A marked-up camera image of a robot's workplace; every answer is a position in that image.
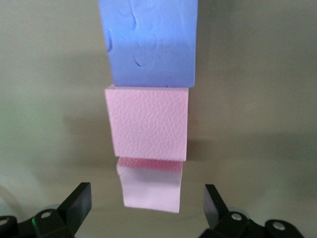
block's top face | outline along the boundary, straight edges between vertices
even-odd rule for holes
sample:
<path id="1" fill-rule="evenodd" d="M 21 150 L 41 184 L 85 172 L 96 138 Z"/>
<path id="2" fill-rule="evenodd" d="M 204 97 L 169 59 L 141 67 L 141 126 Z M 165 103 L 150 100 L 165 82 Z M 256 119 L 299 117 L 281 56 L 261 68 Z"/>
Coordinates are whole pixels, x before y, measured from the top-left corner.
<path id="1" fill-rule="evenodd" d="M 181 173 L 183 162 L 120 157 L 117 166 Z"/>
<path id="2" fill-rule="evenodd" d="M 188 88 L 106 89 L 116 156 L 186 160 Z"/>
<path id="3" fill-rule="evenodd" d="M 198 0 L 99 0 L 116 86 L 192 87 Z"/>

blue block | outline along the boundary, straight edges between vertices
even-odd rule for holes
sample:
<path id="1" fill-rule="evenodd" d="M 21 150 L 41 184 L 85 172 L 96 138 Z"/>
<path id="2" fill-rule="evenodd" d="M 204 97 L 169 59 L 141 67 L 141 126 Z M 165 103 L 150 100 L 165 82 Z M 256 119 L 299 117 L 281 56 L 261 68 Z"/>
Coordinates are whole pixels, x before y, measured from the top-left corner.
<path id="1" fill-rule="evenodd" d="M 115 86 L 195 84 L 198 0 L 99 0 Z"/>

stacked block tower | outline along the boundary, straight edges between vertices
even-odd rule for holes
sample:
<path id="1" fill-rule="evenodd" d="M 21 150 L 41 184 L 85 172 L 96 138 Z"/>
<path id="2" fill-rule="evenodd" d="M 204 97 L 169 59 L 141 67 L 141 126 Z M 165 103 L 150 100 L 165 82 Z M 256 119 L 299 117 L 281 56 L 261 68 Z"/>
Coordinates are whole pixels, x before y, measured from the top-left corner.
<path id="1" fill-rule="evenodd" d="M 99 0 L 99 7 L 124 205 L 178 213 L 198 0 Z"/>

pink textured surface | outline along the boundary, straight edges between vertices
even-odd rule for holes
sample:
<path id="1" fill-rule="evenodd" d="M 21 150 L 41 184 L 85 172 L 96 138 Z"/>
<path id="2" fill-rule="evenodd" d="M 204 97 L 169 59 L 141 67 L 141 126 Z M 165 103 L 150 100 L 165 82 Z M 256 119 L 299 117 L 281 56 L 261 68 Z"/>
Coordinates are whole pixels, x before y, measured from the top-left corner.
<path id="1" fill-rule="evenodd" d="M 169 161 L 121 157 L 118 160 L 117 166 L 179 173 L 183 171 L 183 162 L 172 160 Z"/>
<path id="2" fill-rule="evenodd" d="M 106 89 L 118 157 L 186 160 L 188 88 Z"/>
<path id="3" fill-rule="evenodd" d="M 134 162 L 126 162 L 117 164 L 126 207 L 179 212 L 182 171 L 136 168 Z"/>

table surface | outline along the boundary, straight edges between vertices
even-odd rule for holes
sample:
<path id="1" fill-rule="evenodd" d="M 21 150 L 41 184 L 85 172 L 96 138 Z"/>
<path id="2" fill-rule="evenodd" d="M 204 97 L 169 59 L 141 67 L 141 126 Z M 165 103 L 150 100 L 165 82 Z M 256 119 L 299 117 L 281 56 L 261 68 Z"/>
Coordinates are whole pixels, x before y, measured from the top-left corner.
<path id="1" fill-rule="evenodd" d="M 317 235 L 317 1 L 200 0 L 179 214 L 125 208 L 97 1 L 0 3 L 0 213 L 20 221 L 82 181 L 78 238 L 195 238 L 205 183 L 229 206 Z"/>

